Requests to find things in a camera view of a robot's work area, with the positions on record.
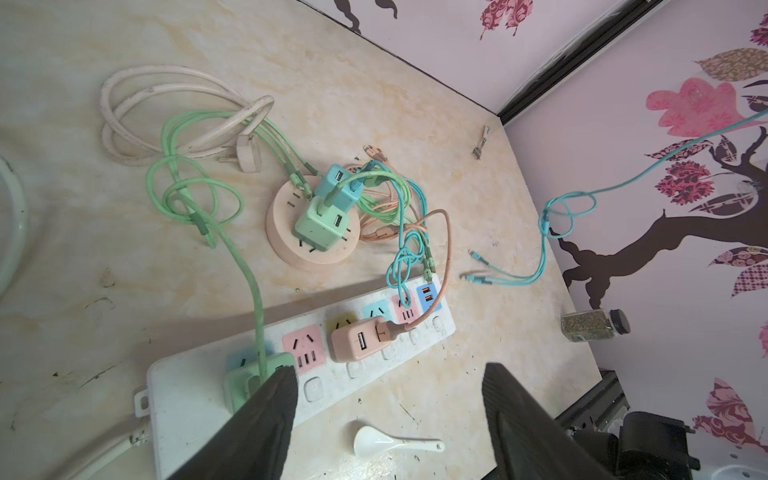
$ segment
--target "outlet switch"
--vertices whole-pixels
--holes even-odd
[[[316,376],[306,381],[304,384],[304,396],[307,402],[314,402],[323,397],[323,381],[320,380],[320,377]]]

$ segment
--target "round power socket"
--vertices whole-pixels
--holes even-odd
[[[308,175],[305,178],[312,188],[320,182],[319,177]],[[349,227],[346,234],[330,250],[321,252],[293,235],[293,227],[309,203],[301,190],[286,182],[266,213],[266,237],[285,263],[301,270],[317,271],[344,260],[355,251],[360,238],[360,219],[357,209],[351,209],[347,213]]]

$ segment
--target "spoon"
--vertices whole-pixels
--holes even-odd
[[[370,426],[364,426],[355,435],[355,455],[362,459],[373,458],[387,450],[411,449],[427,452],[445,451],[445,443],[440,440],[395,439]]]

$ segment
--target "blue outlet panel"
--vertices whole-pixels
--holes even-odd
[[[364,319],[373,318],[374,316],[383,316],[387,321],[392,322],[392,311],[389,309],[389,302],[379,300],[363,307],[362,317]]]
[[[422,312],[426,312],[427,309],[432,306],[437,297],[437,289],[434,284],[425,283],[424,285],[416,288],[416,295],[419,296],[419,302],[422,304]],[[439,311],[442,305],[438,305],[435,311]]]

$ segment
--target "countertop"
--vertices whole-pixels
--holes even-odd
[[[456,333],[296,428],[283,478],[481,478],[495,466],[480,393],[487,362],[503,363],[553,416],[600,379],[589,347],[559,331],[573,304],[552,256],[527,288],[458,278],[478,268],[468,249],[520,274],[538,265],[537,215],[498,118],[304,4],[3,2],[0,52],[0,154],[31,215],[20,270],[0,300],[1,477],[49,478],[92,442],[137,424],[132,397],[152,362],[252,328],[247,284],[223,245],[212,250],[194,227],[158,213],[147,168],[117,164],[101,147],[99,88],[132,65],[186,65],[245,98],[271,94],[270,119],[316,167],[353,163],[364,144],[376,145],[422,185],[430,208],[452,215],[446,298]],[[164,119],[217,105],[166,94],[126,123],[157,140]],[[478,161],[471,152],[485,124]],[[273,157],[263,161],[258,174],[203,165],[245,197],[227,230],[260,282],[267,321],[383,286],[394,243],[360,244],[322,274],[278,258],[263,226],[286,178]],[[436,217],[429,228],[442,277],[444,223]],[[351,451],[362,422],[440,438],[448,452],[362,462]],[[154,478],[151,447],[94,478]]]

